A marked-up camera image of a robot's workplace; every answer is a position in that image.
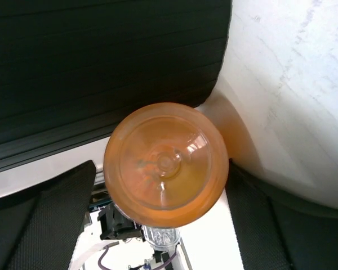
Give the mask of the red-white label water bottle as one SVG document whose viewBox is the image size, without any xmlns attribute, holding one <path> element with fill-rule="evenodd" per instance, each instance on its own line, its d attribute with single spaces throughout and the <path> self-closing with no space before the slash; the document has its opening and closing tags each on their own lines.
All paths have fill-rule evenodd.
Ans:
<svg viewBox="0 0 338 270">
<path fill-rule="evenodd" d="M 172 250 L 179 243 L 181 236 L 178 228 L 155 228 L 142 226 L 144 239 L 158 251 Z"/>
</svg>

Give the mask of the orange plastic bottle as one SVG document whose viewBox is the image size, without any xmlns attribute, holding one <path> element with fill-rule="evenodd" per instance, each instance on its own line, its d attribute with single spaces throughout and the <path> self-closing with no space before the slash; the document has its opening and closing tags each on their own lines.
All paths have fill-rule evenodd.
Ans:
<svg viewBox="0 0 338 270">
<path fill-rule="evenodd" d="M 108 192 L 123 214 L 149 227 L 182 227 L 218 201 L 229 157 L 222 135 L 200 111 L 156 103 L 115 128 L 103 170 Z"/>
</svg>

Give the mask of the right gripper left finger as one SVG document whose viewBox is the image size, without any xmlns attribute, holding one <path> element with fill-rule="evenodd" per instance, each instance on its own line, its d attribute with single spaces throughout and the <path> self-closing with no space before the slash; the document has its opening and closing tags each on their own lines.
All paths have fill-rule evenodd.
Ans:
<svg viewBox="0 0 338 270">
<path fill-rule="evenodd" d="M 0 198 L 0 269 L 68 269 L 94 185 L 88 160 Z"/>
</svg>

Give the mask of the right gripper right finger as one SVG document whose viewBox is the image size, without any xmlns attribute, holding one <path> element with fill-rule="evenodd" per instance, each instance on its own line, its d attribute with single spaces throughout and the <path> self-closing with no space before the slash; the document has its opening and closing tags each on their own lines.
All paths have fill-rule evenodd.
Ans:
<svg viewBox="0 0 338 270">
<path fill-rule="evenodd" d="M 233 162 L 225 190 L 244 269 L 338 269 L 338 209 L 297 197 Z"/>
</svg>

